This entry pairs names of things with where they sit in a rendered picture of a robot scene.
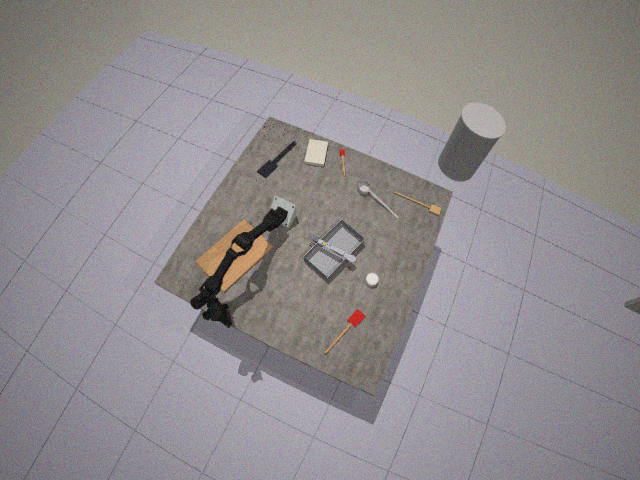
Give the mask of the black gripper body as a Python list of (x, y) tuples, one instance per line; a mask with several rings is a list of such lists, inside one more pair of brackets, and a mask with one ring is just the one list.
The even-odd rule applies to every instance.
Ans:
[(214, 297), (210, 302), (207, 303), (207, 308), (209, 307), (214, 311), (212, 312), (212, 315), (210, 315), (210, 319), (212, 320), (212, 322), (222, 316), (229, 308), (227, 304), (222, 305), (219, 301), (219, 298), (217, 297)]

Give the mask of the grey roasting tin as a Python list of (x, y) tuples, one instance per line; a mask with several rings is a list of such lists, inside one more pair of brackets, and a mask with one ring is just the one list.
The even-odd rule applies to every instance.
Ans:
[[(341, 219), (321, 240), (352, 255), (364, 243), (365, 238)], [(326, 281), (347, 261), (319, 243), (303, 257)]]

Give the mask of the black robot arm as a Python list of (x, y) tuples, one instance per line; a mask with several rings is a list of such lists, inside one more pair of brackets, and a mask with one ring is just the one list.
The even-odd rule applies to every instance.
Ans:
[[(279, 207), (279, 206), (278, 206)], [(279, 207), (276, 210), (270, 209), (263, 217), (262, 222), (250, 232), (242, 232), (234, 237), (231, 241), (235, 242), (244, 251), (236, 253), (231, 247), (227, 250), (226, 256), (222, 262), (218, 265), (214, 275), (208, 277), (203, 285), (199, 287), (199, 295), (191, 299), (191, 305), (194, 309), (200, 309), (202, 306), (210, 302), (221, 291), (221, 285), (223, 283), (223, 277), (227, 270), (233, 264), (233, 261), (242, 255), (245, 255), (253, 246), (254, 241), (263, 234), (266, 230), (271, 232), (275, 228), (279, 227), (287, 217), (288, 211)], [(205, 288), (204, 288), (205, 286)]]

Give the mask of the light brown wooden board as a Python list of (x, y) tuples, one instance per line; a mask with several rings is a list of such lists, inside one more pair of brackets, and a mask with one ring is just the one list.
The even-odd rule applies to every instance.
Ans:
[[(220, 239), (214, 246), (204, 255), (196, 260), (196, 263), (210, 277), (214, 275), (218, 265), (226, 256), (227, 250), (231, 247), (231, 241), (234, 237), (242, 232), (250, 232), (254, 228), (243, 219), (231, 231)], [(242, 256), (237, 257), (231, 267), (227, 270), (223, 277), (221, 289), (223, 293), (227, 291), (243, 274), (248, 272), (260, 259), (268, 253), (273, 246), (267, 242), (261, 235), (254, 241), (252, 248)], [(231, 247), (236, 253), (244, 251), (235, 242)]]

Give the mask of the grey long-handled saucepan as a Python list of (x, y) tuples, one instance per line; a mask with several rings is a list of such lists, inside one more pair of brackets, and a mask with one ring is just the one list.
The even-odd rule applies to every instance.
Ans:
[(362, 181), (360, 182), (360, 184), (358, 185), (358, 191), (362, 194), (367, 194), (368, 192), (370, 192), (375, 198), (377, 198), (392, 214), (394, 214), (397, 218), (399, 218), (388, 206), (386, 206), (374, 193), (372, 193), (370, 190), (370, 184), (367, 181)]

